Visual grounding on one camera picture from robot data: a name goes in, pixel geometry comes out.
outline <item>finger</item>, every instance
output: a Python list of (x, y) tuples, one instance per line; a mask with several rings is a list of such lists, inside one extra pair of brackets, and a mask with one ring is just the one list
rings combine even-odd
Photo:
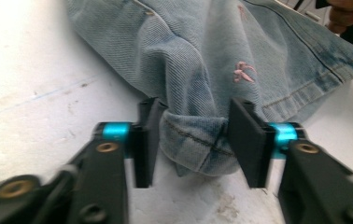
[(332, 7), (329, 15), (329, 20), (338, 25), (351, 26), (353, 25), (353, 11), (338, 7)]
[(329, 22), (329, 24), (327, 25), (328, 29), (330, 31), (332, 31), (333, 33), (335, 34), (342, 34), (346, 31), (347, 27), (344, 26), (344, 25), (339, 25), (339, 24), (336, 24), (334, 22)]
[(335, 7), (353, 8), (353, 0), (327, 0), (329, 4)]

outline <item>denim shorts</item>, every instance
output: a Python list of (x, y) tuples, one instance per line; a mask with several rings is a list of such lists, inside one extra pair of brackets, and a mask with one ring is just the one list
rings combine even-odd
[(232, 97), (291, 120), (353, 79), (353, 46), (272, 0), (67, 0), (76, 31), (132, 86), (168, 105), (161, 150), (181, 175), (226, 175)]

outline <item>blue denim garment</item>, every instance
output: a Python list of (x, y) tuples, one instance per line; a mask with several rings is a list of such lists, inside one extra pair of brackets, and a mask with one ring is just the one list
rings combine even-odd
[(270, 0), (68, 0), (68, 9), (123, 78), (169, 106), (161, 149), (181, 174), (238, 168), (225, 138), (231, 97), (283, 121), (353, 78), (352, 45)]

